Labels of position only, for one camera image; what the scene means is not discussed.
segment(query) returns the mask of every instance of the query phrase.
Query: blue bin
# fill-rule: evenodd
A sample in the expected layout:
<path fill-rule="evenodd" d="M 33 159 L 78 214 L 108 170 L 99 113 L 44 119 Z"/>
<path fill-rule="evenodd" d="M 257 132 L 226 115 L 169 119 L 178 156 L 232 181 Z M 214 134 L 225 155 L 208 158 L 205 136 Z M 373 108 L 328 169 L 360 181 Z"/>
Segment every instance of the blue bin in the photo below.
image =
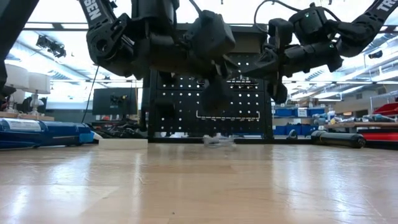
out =
<path fill-rule="evenodd" d="M 286 134 L 289 134 L 291 132 L 291 130 L 296 130 L 297 135 L 301 134 L 301 126 L 298 126 L 298 125 L 286 126 Z"/>
<path fill-rule="evenodd" d="M 286 126 L 276 126 L 274 135 L 286 135 Z"/>
<path fill-rule="evenodd" d="M 318 126 L 303 125 L 301 126 L 301 134 L 308 134 L 313 129 L 318 130 Z"/>
<path fill-rule="evenodd" d="M 323 114 L 323 113 L 325 113 L 325 109 L 323 109 L 323 108 L 320 108 L 320 109 L 308 109 L 307 110 L 308 116 L 312 116 L 312 115 L 315 115 L 315 114 Z"/>
<path fill-rule="evenodd" d="M 293 110 L 291 109 L 276 109 L 276 116 L 293 116 Z"/>

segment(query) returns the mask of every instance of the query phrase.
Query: ceiling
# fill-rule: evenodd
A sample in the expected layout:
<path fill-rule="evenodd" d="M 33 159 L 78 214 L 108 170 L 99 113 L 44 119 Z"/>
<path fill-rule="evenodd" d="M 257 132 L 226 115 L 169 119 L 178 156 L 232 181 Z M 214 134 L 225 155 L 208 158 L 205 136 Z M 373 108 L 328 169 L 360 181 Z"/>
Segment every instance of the ceiling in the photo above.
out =
<path fill-rule="evenodd" d="M 195 0 L 202 9 L 211 10 L 223 15 L 225 22 L 230 24 L 252 24 L 254 11 L 260 0 Z M 311 2 L 317 6 L 323 6 L 331 9 L 342 21 L 352 21 L 358 15 L 362 14 L 373 2 L 373 0 L 333 0 L 332 5 L 328 5 L 329 0 L 283 0 L 299 9 L 305 9 Z M 118 8 L 114 10 L 115 15 L 126 12 L 131 13 L 130 0 L 117 0 Z M 271 3 L 263 5 L 259 10 L 257 21 L 267 23 L 270 19 L 281 17 L 288 19 L 293 11 L 286 9 L 278 4 Z M 180 8 L 177 11 L 177 20 L 179 23 L 191 23 L 197 18 L 197 13 L 188 0 L 180 0 Z M 35 24 L 35 22 L 62 22 L 62 23 L 85 23 L 85 17 L 80 4 L 76 0 L 40 0 L 34 13 L 29 19 L 26 27 L 41 28 L 48 24 Z M 398 24 L 398 11 L 394 12 L 386 22 L 387 25 Z M 84 24 L 70 24 L 72 26 L 85 26 Z M 65 46 L 67 56 L 55 60 L 52 55 L 36 47 L 36 41 L 39 35 L 46 35 L 53 41 L 57 41 Z M 345 92 L 349 95 L 359 91 L 362 84 L 353 83 L 335 83 L 328 82 L 371 82 L 382 80 L 395 80 L 398 77 L 396 71 L 396 59 L 398 58 L 398 38 L 395 34 L 379 34 L 375 41 L 369 45 L 363 54 L 346 58 L 343 66 L 334 73 L 330 73 L 326 66 L 314 68 L 310 73 L 296 73 L 289 80 L 301 81 L 296 83 L 286 83 L 290 97 L 300 98 L 319 95 L 324 92 Z M 379 59 L 370 59 L 366 57 L 368 53 L 377 50 L 383 50 L 383 57 Z M 93 65 L 86 47 L 85 32 L 83 31 L 28 31 L 21 33 L 17 43 L 10 51 L 9 63 L 17 63 L 27 67 L 29 70 L 46 73 L 53 76 L 54 80 L 81 80 L 94 78 L 97 67 Z M 100 68 L 97 80 L 109 77 L 112 80 L 122 80 L 123 77 L 116 76 L 107 70 Z M 95 88 L 107 87 L 130 87 L 142 86 L 142 82 L 133 81 L 95 83 Z M 54 83 L 49 101 L 85 101 L 88 98 L 91 84 L 86 82 L 75 83 Z"/>

